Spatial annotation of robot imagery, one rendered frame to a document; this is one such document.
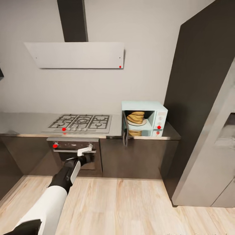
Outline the microwave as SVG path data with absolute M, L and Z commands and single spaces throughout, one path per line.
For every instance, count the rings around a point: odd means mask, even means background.
M 143 122 L 137 124 L 127 119 L 128 110 L 145 110 Z M 125 149 L 128 148 L 129 129 L 163 129 L 168 109 L 158 101 L 122 101 L 121 128 Z

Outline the popcorn bag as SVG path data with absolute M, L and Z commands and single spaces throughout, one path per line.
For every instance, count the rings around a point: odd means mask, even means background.
M 127 119 L 131 122 L 141 124 L 143 122 L 145 110 L 128 110 Z

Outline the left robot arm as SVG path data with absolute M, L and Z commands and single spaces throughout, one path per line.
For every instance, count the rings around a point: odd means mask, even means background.
M 81 166 L 94 159 L 94 155 L 87 154 L 91 151 L 91 147 L 79 149 L 77 157 L 67 159 L 33 207 L 11 232 L 3 235 L 55 235 L 70 187 L 73 186 Z

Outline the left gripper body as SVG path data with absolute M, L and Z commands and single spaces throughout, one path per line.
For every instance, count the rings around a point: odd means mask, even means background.
M 79 156 L 79 158 L 82 158 L 83 165 L 91 162 L 91 155 L 90 154 L 86 154 L 84 156 Z

